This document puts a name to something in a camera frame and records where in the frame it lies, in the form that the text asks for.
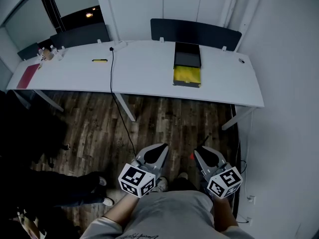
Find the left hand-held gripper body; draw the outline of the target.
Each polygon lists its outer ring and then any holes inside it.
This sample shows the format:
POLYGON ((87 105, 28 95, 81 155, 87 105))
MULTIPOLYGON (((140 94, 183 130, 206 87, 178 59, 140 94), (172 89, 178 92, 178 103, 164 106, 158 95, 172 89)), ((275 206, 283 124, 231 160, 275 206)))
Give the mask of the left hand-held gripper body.
POLYGON ((120 187, 126 193, 141 198, 157 185, 161 169, 162 159, 147 163, 143 157, 138 156, 131 164, 125 164, 118 177, 120 187))

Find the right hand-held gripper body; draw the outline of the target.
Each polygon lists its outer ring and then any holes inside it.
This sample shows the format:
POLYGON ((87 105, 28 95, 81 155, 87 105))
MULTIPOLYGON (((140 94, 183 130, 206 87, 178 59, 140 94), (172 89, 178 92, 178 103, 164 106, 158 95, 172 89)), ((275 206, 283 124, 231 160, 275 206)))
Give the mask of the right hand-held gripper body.
POLYGON ((213 173, 209 173, 206 178, 205 191, 212 197, 224 199, 235 193, 241 186, 243 178, 236 167, 229 163, 224 163, 213 173))

